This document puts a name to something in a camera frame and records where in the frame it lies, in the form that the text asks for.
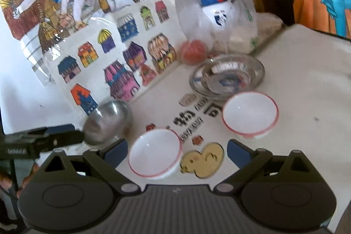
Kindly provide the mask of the person's left hand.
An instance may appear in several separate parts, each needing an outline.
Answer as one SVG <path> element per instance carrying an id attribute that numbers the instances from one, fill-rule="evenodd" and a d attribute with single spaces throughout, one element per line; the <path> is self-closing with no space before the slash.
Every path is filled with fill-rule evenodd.
<path id="1" fill-rule="evenodd" d="M 9 174 L 1 170 L 1 189 L 9 193 L 9 190 L 13 188 L 16 190 L 16 198 L 19 198 L 20 195 L 22 195 L 24 188 L 26 188 L 26 186 L 32 180 L 34 174 L 38 171 L 38 169 L 39 165 L 37 163 L 34 163 L 30 170 L 30 173 L 25 178 L 23 178 L 22 183 L 18 184 L 17 186 L 17 175 Z"/>

